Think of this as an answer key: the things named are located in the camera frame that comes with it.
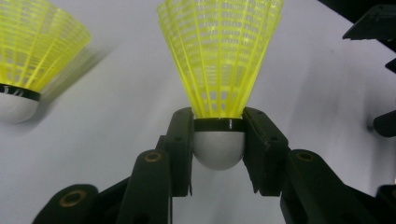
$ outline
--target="white surface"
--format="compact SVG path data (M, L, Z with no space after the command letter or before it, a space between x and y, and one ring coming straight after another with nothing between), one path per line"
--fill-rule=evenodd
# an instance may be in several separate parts
M154 1L54 0L92 32L91 66L43 96L36 116L0 124L0 222L30 223L67 186L99 190L132 172L173 112L189 102L157 25ZM291 148L318 153L348 185L375 194L393 183L395 140L367 131L395 109L396 55L348 41L351 26L318 1L286 0L248 106L264 111ZM193 196L174 200L174 223L284 223L278 198L254 194L242 162L214 172L196 160Z
M196 132L194 156L212 170L228 170L244 156L245 134L238 132Z
M23 122L33 116L38 101L0 92L0 120L8 123Z

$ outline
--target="black machine part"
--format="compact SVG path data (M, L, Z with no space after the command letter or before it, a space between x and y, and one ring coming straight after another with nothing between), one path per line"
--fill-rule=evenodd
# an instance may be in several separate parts
M290 150L286 137L260 110L245 108L243 121L243 160L253 191L281 195L287 224L396 223L396 186L379 188L375 197L352 189L319 155ZM137 157L130 177L100 193L91 185L63 189L34 223L172 223L172 198L191 191L193 123L190 108L178 110L156 149Z

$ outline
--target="yellow shuttlecock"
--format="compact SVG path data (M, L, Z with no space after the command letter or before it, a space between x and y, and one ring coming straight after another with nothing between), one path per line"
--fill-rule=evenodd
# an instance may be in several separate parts
M194 155L224 170L244 153L243 109L283 0L165 0L159 24L196 117Z
M32 117L40 91L90 39L82 24L46 0L0 0L0 119Z

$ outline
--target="shuttlecock cork base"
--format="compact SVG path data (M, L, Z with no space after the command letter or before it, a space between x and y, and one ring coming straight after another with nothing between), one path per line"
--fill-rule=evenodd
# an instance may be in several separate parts
M195 119L194 156L212 170L227 170L241 161L245 151L242 119Z
M20 123L33 116L40 93L0 83L0 120Z

